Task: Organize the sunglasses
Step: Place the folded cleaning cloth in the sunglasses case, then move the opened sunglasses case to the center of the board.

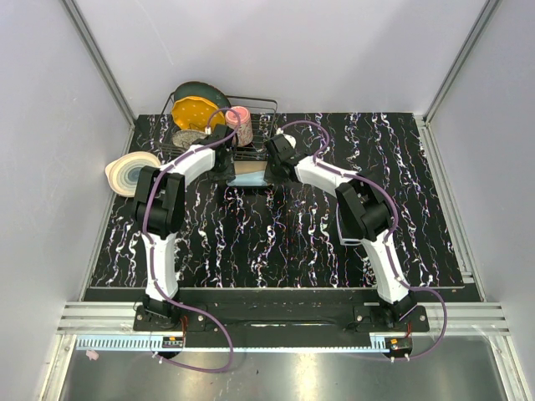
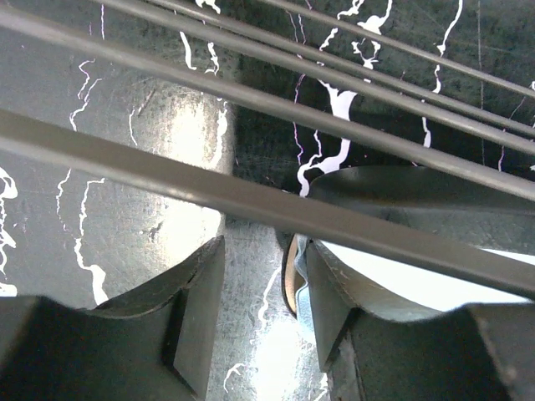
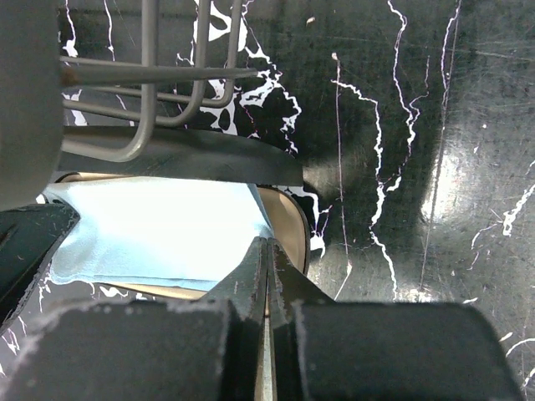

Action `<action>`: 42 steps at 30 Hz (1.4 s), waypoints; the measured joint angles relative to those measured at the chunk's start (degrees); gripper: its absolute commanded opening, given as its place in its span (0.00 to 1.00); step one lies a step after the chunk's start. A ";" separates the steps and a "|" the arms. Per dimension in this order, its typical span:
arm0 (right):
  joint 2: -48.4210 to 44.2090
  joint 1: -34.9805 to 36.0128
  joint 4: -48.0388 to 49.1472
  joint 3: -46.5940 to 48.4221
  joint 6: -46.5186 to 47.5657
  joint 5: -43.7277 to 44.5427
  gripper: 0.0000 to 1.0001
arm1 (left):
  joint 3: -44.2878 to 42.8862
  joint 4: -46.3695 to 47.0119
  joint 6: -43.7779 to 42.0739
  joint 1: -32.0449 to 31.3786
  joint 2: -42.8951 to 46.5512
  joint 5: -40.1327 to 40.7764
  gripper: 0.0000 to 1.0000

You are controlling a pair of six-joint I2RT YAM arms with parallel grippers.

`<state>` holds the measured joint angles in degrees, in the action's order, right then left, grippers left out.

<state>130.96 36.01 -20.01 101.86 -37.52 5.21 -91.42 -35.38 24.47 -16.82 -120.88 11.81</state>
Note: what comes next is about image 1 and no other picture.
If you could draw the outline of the light blue cleaning cloth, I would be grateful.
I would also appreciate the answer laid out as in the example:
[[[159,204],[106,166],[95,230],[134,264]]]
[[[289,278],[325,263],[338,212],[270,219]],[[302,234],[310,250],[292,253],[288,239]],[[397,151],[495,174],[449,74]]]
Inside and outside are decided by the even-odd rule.
[[[264,180],[264,171],[255,171],[244,174],[236,174],[235,178],[227,183],[235,187],[266,187],[268,183]]]

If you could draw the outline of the white frame sunglasses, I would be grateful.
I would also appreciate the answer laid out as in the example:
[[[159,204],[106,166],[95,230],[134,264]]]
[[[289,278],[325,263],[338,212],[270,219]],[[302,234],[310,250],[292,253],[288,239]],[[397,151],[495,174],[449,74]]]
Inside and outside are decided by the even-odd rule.
[[[340,216],[336,216],[336,230],[341,246],[358,246],[361,243],[360,239],[349,233]]]

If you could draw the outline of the black glasses case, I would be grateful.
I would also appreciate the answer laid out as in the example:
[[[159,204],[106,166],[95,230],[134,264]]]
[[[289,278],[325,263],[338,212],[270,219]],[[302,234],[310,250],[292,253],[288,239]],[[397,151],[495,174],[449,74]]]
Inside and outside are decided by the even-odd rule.
[[[244,174],[244,173],[250,173],[255,171],[264,171],[267,167],[266,161],[235,161],[234,162],[234,171],[235,176],[236,174]]]

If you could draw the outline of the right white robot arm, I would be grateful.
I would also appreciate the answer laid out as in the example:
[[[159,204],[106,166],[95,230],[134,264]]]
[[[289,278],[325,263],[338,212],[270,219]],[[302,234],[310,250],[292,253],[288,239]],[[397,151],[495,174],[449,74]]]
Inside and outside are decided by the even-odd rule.
[[[399,216],[392,198],[370,178],[298,153],[290,135],[277,134],[265,147],[266,181],[311,185],[336,198],[339,239],[364,248],[376,279],[381,324],[400,330],[410,320],[416,300],[395,253],[393,233]]]

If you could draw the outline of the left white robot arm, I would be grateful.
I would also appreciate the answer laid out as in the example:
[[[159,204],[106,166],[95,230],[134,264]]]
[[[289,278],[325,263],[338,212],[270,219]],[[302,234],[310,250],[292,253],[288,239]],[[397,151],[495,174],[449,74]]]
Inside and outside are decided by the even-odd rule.
[[[232,168],[230,148],[236,134],[235,129],[217,124],[174,160],[140,171],[133,218],[145,246],[148,274],[142,312],[161,330],[174,329],[181,319],[175,241],[185,218],[187,186],[209,171]]]

